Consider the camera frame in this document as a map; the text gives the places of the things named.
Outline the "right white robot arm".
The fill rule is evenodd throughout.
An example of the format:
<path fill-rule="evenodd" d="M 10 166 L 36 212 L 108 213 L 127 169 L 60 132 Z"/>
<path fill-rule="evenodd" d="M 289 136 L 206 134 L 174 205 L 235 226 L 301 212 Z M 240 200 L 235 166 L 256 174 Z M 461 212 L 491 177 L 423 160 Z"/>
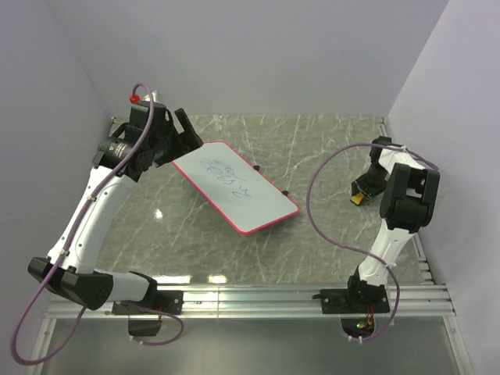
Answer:
<path fill-rule="evenodd" d="M 389 311 L 389 272 L 405 244 L 434 213 L 441 175 L 419 164 L 389 137 L 373 140 L 368 170 L 351 184 L 351 202 L 361 206 L 381 195 L 379 232 L 370 254 L 348 279 L 345 304 L 353 312 Z"/>

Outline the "yellow eraser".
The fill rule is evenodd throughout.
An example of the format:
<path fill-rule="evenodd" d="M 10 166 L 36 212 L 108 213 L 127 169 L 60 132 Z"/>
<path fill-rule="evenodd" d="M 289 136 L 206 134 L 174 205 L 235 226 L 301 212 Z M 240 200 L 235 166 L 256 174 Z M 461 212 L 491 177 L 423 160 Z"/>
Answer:
<path fill-rule="evenodd" d="M 358 193 L 356 195 L 353 195 L 351 197 L 351 202 L 357 206 L 360 206 L 361 204 L 363 204 L 364 202 L 364 199 L 365 199 L 365 196 L 363 193 Z"/>

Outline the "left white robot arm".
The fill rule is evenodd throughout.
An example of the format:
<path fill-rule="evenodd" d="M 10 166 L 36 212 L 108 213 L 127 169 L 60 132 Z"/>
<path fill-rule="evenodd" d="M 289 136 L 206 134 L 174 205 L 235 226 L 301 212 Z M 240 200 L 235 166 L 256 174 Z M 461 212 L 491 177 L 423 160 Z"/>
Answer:
<path fill-rule="evenodd" d="M 98 145 L 85 193 L 60 239 L 45 257 L 32 258 L 28 273 L 51 293 L 86 309 L 130 301 L 140 314 L 153 312 L 157 281 L 133 271 L 98 270 L 98 255 L 117 210 L 141 175 L 202 144 L 183 109 L 133 104 L 129 120 Z"/>

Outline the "red framed whiteboard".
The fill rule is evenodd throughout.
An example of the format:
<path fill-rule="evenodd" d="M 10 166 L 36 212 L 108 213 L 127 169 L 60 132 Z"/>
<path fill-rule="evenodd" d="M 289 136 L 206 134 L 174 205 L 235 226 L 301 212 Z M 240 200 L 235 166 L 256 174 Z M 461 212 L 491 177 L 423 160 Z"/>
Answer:
<path fill-rule="evenodd" d="M 222 141 L 173 161 L 173 165 L 240 234 L 287 219 L 300 208 L 253 165 Z"/>

